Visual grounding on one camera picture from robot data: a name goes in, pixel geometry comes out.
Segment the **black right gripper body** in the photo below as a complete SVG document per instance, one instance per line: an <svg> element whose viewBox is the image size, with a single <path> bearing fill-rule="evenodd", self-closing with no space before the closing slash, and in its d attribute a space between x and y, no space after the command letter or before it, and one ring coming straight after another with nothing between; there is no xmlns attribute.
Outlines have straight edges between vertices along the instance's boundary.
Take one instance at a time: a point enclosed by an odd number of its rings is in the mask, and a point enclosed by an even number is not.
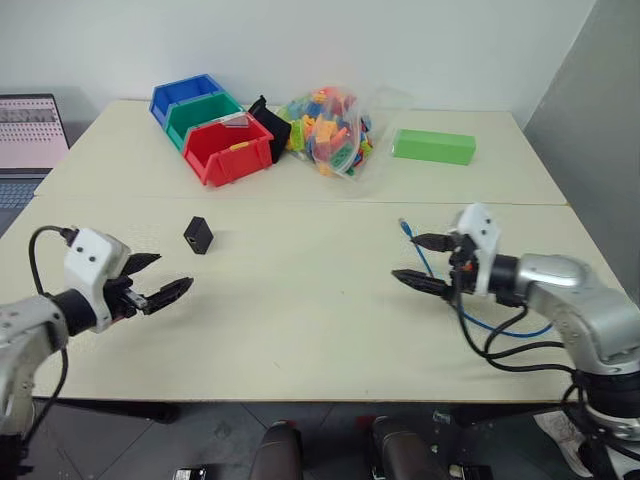
<svg viewBox="0 0 640 480"><path fill-rule="evenodd" d="M455 303L461 294L474 294L477 281L476 244L469 235L448 234L451 256L451 286L447 301Z"/></svg>

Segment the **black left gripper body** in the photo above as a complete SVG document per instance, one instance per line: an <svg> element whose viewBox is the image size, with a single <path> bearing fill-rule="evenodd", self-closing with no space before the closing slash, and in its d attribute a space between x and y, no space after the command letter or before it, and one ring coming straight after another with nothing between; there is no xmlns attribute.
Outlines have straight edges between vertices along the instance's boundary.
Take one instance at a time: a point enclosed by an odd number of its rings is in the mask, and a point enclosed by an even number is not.
<svg viewBox="0 0 640 480"><path fill-rule="evenodd" d="M147 307L147 300L132 290L133 280L128 276L110 279L106 282L103 294L113 321L135 316Z"/></svg>

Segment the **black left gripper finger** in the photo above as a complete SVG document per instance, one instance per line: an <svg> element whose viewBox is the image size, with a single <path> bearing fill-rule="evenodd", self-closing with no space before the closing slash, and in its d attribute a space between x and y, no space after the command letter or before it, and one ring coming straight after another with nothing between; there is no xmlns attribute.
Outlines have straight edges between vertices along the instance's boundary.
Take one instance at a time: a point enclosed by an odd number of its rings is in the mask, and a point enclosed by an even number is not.
<svg viewBox="0 0 640 480"><path fill-rule="evenodd" d="M175 303L190 289L193 282L193 278L183 277L164 285L159 291L145 298L146 303L143 307L143 313L152 315Z"/></svg>
<svg viewBox="0 0 640 480"><path fill-rule="evenodd" d="M138 273L160 258L160 254L154 253L131 254L124 264L124 267L121 271L121 276L131 276L135 273Z"/></svg>

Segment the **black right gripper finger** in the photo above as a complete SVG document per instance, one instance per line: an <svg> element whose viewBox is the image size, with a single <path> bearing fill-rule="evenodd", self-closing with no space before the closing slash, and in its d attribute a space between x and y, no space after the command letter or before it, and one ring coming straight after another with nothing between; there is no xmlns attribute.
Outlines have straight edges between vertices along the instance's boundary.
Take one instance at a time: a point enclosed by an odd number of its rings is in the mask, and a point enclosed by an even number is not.
<svg viewBox="0 0 640 480"><path fill-rule="evenodd" d="M411 242L429 251L450 252L456 249L456 241L448 234L420 234L413 236Z"/></svg>
<svg viewBox="0 0 640 480"><path fill-rule="evenodd" d="M453 287L444 280L437 279L423 273L410 269L392 270L391 274L402 284L422 293L437 296L443 300L453 298Z"/></svg>

